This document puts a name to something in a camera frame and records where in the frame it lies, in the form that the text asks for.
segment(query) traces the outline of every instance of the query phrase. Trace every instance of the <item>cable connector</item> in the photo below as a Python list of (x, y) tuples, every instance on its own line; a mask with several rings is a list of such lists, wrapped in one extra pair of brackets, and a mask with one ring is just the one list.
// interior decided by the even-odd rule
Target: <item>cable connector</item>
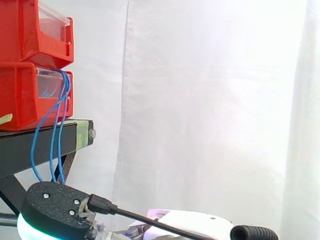
[(118, 206), (111, 201), (91, 194), (87, 203), (88, 209), (95, 213), (115, 215), (118, 212)]

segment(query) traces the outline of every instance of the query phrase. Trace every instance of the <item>transparent drawer front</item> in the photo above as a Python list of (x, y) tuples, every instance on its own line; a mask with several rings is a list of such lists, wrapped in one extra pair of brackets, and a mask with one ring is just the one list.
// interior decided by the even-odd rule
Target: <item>transparent drawer front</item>
[(66, 43), (67, 26), (70, 26), (69, 18), (39, 1), (39, 27), (41, 32)]
[(59, 98), (64, 79), (57, 71), (37, 68), (37, 92), (40, 98)]

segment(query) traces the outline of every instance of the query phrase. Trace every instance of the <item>black cable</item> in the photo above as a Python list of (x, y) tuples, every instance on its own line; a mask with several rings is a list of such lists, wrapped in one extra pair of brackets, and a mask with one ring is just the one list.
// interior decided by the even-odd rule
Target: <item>black cable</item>
[(188, 231), (184, 231), (184, 230), (175, 228), (173, 226), (169, 226), (167, 224), (163, 224), (163, 223), (161, 223), (161, 222), (159, 222), (157, 220), (152, 220), (152, 219), (147, 218), (145, 216), (141, 216), (139, 214), (136, 214), (136, 213), (133, 213), (133, 212), (130, 212), (130, 211), (126, 211), (126, 210), (123, 210), (123, 209), (120, 209), (120, 208), (117, 209), (116, 214), (124, 216), (124, 217), (127, 217), (127, 218), (130, 218), (130, 219), (134, 219), (134, 220), (137, 220), (137, 221), (140, 221), (140, 222), (143, 222), (145, 224), (157, 227), (159, 229), (168, 231), (168, 232), (173, 233), (173, 234), (180, 235), (180, 236), (188, 238), (188, 239), (213, 240), (213, 238), (201, 236), (201, 235), (194, 234), (194, 233), (191, 233), (191, 232), (188, 232)]
[(112, 215), (121, 215), (130, 219), (134, 219), (137, 221), (140, 221), (142, 223), (154, 226), (156, 228), (168, 231), (173, 234), (180, 235), (182, 237), (188, 238), (188, 239), (194, 239), (194, 240), (215, 240), (214, 238), (206, 237), (206, 236), (201, 236), (195, 233), (191, 233), (188, 231), (181, 230), (179, 228), (169, 226), (167, 224), (158, 222), (157, 220), (152, 220), (148, 217), (126, 211), (123, 209), (118, 208), (117, 205), (113, 204), (111, 201), (97, 196), (97, 195), (90, 195), (89, 200), (87, 202), (87, 206), (90, 211), (93, 211), (95, 213), (100, 213), (100, 214), (112, 214)]

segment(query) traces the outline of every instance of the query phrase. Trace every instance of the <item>green light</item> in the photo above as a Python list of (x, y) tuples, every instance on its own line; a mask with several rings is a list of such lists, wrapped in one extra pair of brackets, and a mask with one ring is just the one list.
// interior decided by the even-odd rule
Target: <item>green light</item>
[(33, 228), (21, 214), (18, 217), (17, 228), (22, 240), (61, 240)]

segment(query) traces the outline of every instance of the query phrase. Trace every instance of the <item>yellow tape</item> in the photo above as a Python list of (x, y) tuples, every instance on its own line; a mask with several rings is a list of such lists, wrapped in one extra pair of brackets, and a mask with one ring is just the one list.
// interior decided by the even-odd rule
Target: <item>yellow tape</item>
[(11, 113), (11, 114), (4, 115), (3, 117), (0, 117), (0, 125), (11, 122), (13, 116), (14, 115)]

